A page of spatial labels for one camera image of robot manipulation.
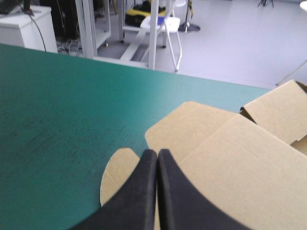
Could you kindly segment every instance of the metal pole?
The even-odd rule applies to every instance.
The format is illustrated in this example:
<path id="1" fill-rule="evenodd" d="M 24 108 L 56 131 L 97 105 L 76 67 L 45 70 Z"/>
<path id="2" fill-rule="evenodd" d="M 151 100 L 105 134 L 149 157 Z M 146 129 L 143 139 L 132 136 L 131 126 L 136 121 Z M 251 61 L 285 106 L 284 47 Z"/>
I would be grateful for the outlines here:
<path id="1" fill-rule="evenodd" d="M 159 1 L 152 0 L 150 33 L 149 33 L 149 59 L 148 59 L 149 69 L 154 69 L 154 66 L 155 66 L 155 52 L 156 52 L 156 45 L 157 45 L 158 8 L 159 8 Z"/>

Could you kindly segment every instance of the black tripod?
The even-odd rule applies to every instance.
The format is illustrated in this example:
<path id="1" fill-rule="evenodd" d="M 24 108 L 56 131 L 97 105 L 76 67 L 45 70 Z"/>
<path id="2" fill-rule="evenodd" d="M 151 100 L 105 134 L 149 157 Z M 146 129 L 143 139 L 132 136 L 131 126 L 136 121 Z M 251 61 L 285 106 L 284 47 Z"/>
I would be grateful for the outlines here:
<path id="1" fill-rule="evenodd" d="M 186 21 L 180 25 L 178 31 L 187 33 L 187 32 L 197 32 L 201 30 L 200 26 L 189 23 L 189 14 L 191 14 L 191 18 L 192 18 L 193 16 L 192 1 L 190 0 L 188 1 L 188 5 L 187 5 Z"/>
<path id="2" fill-rule="evenodd" d="M 259 7 L 260 5 L 262 5 L 263 7 L 266 6 L 266 5 L 268 5 L 267 0 L 261 0 L 261 1 L 259 2 L 259 4 L 258 4 L 258 7 Z"/>

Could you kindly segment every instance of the cardboard tab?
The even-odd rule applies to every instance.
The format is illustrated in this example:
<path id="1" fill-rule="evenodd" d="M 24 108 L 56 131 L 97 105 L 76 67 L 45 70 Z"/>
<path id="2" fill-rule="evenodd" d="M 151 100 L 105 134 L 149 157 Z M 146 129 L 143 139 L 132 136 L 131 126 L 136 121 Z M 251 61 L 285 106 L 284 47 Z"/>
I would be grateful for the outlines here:
<path id="1" fill-rule="evenodd" d="M 146 131 L 148 146 L 169 149 L 179 162 L 236 114 L 208 105 L 185 102 Z"/>
<path id="2" fill-rule="evenodd" d="M 106 165 L 100 185 L 100 203 L 105 204 L 126 182 L 139 163 L 133 150 L 117 150 Z"/>
<path id="3" fill-rule="evenodd" d="M 288 144 L 307 134 L 306 86 L 291 80 L 246 104 L 241 113 Z"/>
<path id="4" fill-rule="evenodd" d="M 291 144 L 291 146 L 303 154 L 307 155 L 307 136 L 302 138 L 299 141 L 295 141 Z"/>

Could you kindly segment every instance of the black cable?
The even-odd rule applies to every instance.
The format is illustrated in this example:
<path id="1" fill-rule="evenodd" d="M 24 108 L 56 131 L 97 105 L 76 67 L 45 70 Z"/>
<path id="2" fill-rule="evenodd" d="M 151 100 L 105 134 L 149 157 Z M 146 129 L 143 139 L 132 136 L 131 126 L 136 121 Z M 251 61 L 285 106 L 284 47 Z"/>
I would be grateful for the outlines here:
<path id="1" fill-rule="evenodd" d="M 45 41 L 44 41 L 43 36 L 42 36 L 42 32 L 40 31 L 38 25 L 36 24 L 36 21 L 34 21 L 34 19 L 32 18 L 32 16 L 31 16 L 28 12 L 26 12 L 26 11 L 23 9 L 23 7 L 21 6 L 21 4 L 20 4 L 17 0 L 16 0 L 16 2 L 19 4 L 19 7 L 20 7 L 20 9 L 22 10 L 22 12 L 24 12 L 26 15 L 28 15 L 28 16 L 31 18 L 31 20 L 34 22 L 34 24 L 36 25 L 36 27 L 37 27 L 37 29 L 38 29 L 38 31 L 39 31 L 40 37 L 42 38 L 42 42 L 43 42 L 43 45 L 44 45 L 44 50 L 45 50 L 45 52 L 47 52 L 46 46 L 45 46 Z"/>
<path id="2" fill-rule="evenodd" d="M 42 38 L 42 42 L 43 42 L 43 45 L 44 45 L 44 50 L 45 50 L 45 52 L 47 52 L 46 46 L 45 46 L 45 41 L 44 41 L 43 36 L 42 36 L 42 32 L 40 32 L 40 29 L 39 29 L 38 25 L 36 24 L 36 21 L 34 21 L 34 19 L 32 18 L 32 16 L 31 16 L 30 14 L 28 14 L 28 13 L 25 13 L 25 14 L 29 15 L 29 17 L 31 18 L 31 20 L 32 20 L 32 21 L 34 22 L 34 24 L 36 25 L 36 27 L 37 27 L 37 29 L 38 29 L 38 31 L 39 31 L 40 37 Z"/>

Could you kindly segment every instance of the stand base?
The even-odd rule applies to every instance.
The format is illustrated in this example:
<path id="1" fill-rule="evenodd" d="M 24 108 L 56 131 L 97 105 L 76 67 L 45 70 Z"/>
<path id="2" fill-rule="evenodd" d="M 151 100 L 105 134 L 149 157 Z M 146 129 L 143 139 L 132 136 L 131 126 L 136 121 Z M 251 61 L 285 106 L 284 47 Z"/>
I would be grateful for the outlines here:
<path id="1" fill-rule="evenodd" d="M 178 28 L 178 31 L 180 32 L 198 32 L 199 30 L 201 30 L 201 27 L 198 25 L 194 25 L 191 23 L 183 23 L 180 25 L 180 27 Z"/>

